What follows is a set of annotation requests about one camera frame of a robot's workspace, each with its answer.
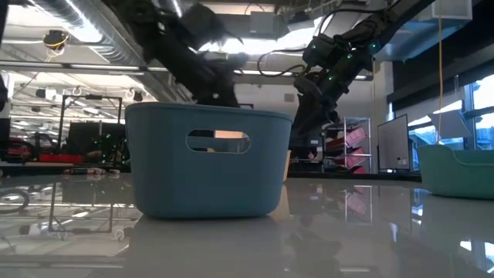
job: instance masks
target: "teal plastic bin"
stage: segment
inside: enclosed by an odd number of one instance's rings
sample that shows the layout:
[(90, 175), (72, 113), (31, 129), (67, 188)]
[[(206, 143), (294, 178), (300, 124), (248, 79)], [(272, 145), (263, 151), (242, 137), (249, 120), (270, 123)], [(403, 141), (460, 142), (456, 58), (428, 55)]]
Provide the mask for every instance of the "teal plastic bin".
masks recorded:
[[(145, 215), (256, 217), (278, 205), (292, 125), (288, 115), (136, 103), (125, 110), (125, 119), (135, 202)], [(241, 131), (248, 138), (192, 137), (191, 131)], [(206, 148), (215, 152), (197, 151)]]
[(436, 195), (494, 199), (494, 151), (453, 151), (444, 145), (418, 149), (422, 183)]

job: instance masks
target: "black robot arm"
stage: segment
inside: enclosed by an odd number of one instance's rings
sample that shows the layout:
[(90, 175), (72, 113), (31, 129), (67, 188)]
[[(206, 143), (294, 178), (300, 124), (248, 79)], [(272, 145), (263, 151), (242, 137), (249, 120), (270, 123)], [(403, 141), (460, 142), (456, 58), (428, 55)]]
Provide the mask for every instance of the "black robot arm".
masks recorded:
[(296, 78), (299, 95), (293, 131), (304, 134), (329, 122), (338, 122), (337, 101), (362, 69), (372, 71), (372, 56), (379, 52), (406, 22), (434, 0), (402, 0), (380, 10), (350, 31), (330, 38), (315, 36), (303, 53), (307, 68), (319, 72)]
[(158, 60), (184, 85), (198, 104), (239, 107), (233, 87), (234, 70), (247, 55), (234, 60), (207, 60), (197, 51), (227, 35), (216, 14), (203, 5), (190, 7), (182, 17), (159, 9), (151, 0), (103, 0), (144, 50), (144, 59)]

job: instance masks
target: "ceiling pipe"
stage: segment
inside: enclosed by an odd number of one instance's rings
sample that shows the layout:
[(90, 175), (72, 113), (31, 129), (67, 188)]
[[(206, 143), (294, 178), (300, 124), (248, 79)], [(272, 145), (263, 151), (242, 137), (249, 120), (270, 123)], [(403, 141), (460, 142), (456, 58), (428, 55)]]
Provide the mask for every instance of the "ceiling pipe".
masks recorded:
[[(68, 32), (81, 42), (110, 46), (90, 48), (114, 65), (144, 65), (142, 49), (134, 42), (117, 17), (100, 0), (29, 0), (37, 9), (59, 19)], [(158, 73), (131, 76), (142, 83), (159, 101), (177, 100)]]

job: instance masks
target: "white table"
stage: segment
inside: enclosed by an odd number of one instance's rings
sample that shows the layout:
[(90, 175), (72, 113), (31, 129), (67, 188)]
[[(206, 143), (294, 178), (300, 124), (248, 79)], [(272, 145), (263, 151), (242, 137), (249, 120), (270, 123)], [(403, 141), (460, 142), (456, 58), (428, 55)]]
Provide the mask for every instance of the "white table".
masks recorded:
[(128, 175), (5, 178), (30, 198), (0, 215), (0, 277), (490, 276), (494, 203), (420, 185), (289, 179), (270, 217), (166, 222), (131, 205)]

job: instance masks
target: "wall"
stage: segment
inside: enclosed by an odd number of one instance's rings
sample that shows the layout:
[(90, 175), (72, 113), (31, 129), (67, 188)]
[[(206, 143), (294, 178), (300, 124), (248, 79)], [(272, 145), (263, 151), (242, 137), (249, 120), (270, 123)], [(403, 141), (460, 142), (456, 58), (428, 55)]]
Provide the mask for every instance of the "wall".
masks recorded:
[[(299, 100), (297, 90), (290, 85), (235, 85), (239, 103), (254, 104), (254, 109), (285, 113), (295, 118)], [(285, 102), (285, 94), (292, 94), (294, 102)]]
[(374, 82), (372, 83), (374, 97), (371, 98), (372, 113), (372, 155), (374, 173), (377, 172), (377, 126), (391, 120), (389, 117), (392, 107), (387, 103), (387, 95), (394, 92), (393, 63), (382, 62), (374, 65)]
[[(235, 93), (240, 103), (254, 104), (254, 109), (270, 110), (295, 117), (299, 106), (297, 90), (291, 85), (235, 85)], [(292, 103), (285, 102), (285, 94), (295, 96)], [(350, 85), (350, 92), (338, 101), (337, 112), (342, 117), (371, 117), (372, 82), (355, 81)]]

